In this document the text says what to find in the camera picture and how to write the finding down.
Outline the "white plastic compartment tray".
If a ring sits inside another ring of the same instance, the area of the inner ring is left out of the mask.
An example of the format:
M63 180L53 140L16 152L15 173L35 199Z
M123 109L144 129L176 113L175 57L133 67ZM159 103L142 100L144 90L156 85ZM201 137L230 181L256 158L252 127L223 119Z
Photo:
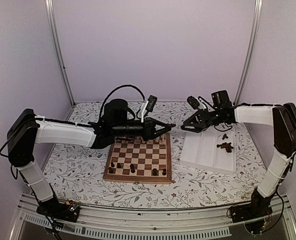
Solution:
M226 152L224 148L217 148L218 144L231 143L233 150ZM214 173L233 175L236 171L236 133L233 130L225 132L210 127L200 133L187 132L179 164Z

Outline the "wooden chess board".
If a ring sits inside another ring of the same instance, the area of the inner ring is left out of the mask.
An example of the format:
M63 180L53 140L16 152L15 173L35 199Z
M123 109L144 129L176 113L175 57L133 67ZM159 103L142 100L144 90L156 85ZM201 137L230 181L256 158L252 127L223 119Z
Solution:
M165 136L165 143L161 144L161 137ZM136 137L132 141L115 140L110 146L103 179L107 182L135 183L163 185L172 182L171 138L169 133L155 139L144 141ZM114 163L115 173L108 172L111 162ZM131 173L130 164L135 167ZM158 176L152 175L152 169L158 170Z

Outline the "dark wooden king piece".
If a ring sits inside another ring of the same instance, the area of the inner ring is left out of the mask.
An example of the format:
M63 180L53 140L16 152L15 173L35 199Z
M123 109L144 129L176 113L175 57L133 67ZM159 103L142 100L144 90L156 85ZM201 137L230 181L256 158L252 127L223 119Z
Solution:
M130 164L130 172L133 174L136 172L135 166L132 163Z

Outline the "dark chess piece corner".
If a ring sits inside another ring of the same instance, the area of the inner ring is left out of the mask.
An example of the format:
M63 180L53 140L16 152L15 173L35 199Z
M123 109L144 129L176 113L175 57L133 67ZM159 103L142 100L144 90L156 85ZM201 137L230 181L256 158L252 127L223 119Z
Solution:
M110 166L108 167L108 173L114 174L115 173L115 164L113 162L110 163Z

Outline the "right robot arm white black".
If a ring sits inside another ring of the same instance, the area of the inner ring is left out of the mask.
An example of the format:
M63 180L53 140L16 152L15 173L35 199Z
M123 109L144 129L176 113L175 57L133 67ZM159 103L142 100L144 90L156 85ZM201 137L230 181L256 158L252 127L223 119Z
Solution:
M274 152L267 172L251 195L250 204L241 210L257 218L270 205L279 185L292 170L296 155L296 106L285 104L233 105L226 90L212 93L212 111L200 108L197 98L189 96L188 104L196 111L181 126L182 130L200 133L219 124L248 123L273 127Z

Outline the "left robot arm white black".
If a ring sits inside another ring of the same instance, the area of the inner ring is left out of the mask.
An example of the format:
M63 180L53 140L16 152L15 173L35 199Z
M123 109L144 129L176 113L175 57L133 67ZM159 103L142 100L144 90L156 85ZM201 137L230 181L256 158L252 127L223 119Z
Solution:
M88 123L50 119L26 108L8 130L0 156L16 168L40 207L51 217L58 217L65 205L59 202L53 187L35 163L35 146L61 144L104 149L117 137L154 140L175 127L173 123L148 116L155 104L155 100L144 101L139 109L140 116L137 116L126 100L113 99L102 105L96 122Z

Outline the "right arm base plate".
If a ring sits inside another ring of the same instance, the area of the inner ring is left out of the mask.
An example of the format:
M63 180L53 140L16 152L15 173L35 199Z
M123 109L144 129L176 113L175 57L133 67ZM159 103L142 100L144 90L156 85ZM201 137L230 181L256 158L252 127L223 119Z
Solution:
M252 235L262 234L271 221L273 210L271 206L261 209L252 207L251 203L243 205L232 205L228 208L226 215L233 223L246 222L245 229Z

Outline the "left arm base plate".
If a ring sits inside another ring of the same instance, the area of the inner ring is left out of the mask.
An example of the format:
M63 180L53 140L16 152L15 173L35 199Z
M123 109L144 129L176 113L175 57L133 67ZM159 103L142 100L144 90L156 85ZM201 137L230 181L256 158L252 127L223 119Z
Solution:
M72 200L59 202L52 198L44 202L38 201L36 212L49 218L76 223L80 214L80 204Z

